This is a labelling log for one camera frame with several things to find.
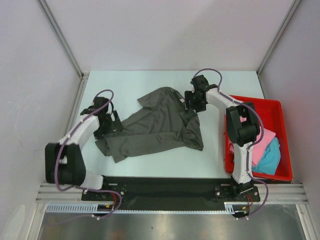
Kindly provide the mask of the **dark grey t shirt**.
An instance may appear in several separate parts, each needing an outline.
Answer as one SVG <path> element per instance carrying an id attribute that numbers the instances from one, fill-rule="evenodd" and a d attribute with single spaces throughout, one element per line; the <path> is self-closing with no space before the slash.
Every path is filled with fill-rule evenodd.
<path id="1" fill-rule="evenodd" d="M 171 87 L 158 88 L 137 100 L 141 109 L 122 121 L 122 131 L 106 134 L 95 145 L 119 163 L 128 157 L 187 147 L 202 151 L 200 120 Z"/>

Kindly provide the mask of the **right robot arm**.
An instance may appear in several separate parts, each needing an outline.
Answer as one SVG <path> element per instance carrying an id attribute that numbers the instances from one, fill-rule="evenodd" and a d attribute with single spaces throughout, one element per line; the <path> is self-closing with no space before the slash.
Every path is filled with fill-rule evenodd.
<path id="1" fill-rule="evenodd" d="M 220 86 L 209 84 L 204 75 L 195 75 L 193 90 L 184 93 L 187 109 L 203 112 L 213 105 L 226 116 L 228 139 L 233 143 L 234 168 L 227 197 L 242 201 L 254 189 L 252 176 L 253 144 L 263 134 L 261 118 L 251 102 L 242 102 L 223 93 Z"/>

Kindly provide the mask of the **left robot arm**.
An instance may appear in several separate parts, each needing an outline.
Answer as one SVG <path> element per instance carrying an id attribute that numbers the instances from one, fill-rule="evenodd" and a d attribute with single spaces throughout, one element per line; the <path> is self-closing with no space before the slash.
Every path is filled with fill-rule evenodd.
<path id="1" fill-rule="evenodd" d="M 80 121 L 62 139 L 45 146 L 45 180 L 47 183 L 93 189 L 100 200 L 110 196 L 111 188 L 102 175 L 86 169 L 82 149 L 90 137 L 103 140 L 107 134 L 122 131 L 123 126 L 112 101 L 96 96 L 92 105 L 80 113 Z"/>

